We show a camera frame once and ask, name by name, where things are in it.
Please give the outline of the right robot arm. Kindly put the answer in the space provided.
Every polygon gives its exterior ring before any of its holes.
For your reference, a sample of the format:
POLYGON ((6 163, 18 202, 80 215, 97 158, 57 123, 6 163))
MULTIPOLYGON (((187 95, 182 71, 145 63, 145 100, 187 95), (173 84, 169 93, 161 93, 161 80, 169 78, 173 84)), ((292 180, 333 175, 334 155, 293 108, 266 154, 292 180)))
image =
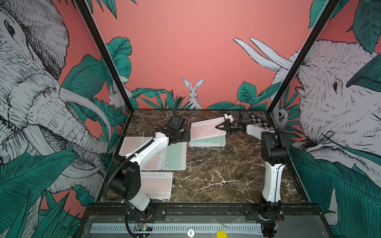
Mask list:
POLYGON ((233 115, 225 114, 224 122, 215 128, 231 134, 241 131, 261 141, 261 155, 265 161, 265 185, 261 200, 257 206, 259 217, 264 221, 281 220, 281 179, 290 153, 286 135, 282 131, 271 129, 262 123, 252 123, 247 113, 239 114, 239 121, 234 122, 233 115))

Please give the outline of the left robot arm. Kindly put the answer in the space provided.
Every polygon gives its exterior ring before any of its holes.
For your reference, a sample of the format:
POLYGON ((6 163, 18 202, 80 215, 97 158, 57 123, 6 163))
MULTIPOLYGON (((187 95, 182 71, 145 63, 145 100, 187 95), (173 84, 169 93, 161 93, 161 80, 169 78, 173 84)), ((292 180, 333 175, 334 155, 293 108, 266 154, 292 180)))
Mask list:
POLYGON ((141 170, 161 150, 171 144, 190 141, 187 120, 175 113, 162 127, 154 129, 153 137, 126 155, 115 155, 108 168, 102 198, 105 202, 126 203, 148 220, 153 214, 153 201, 141 190, 141 170))

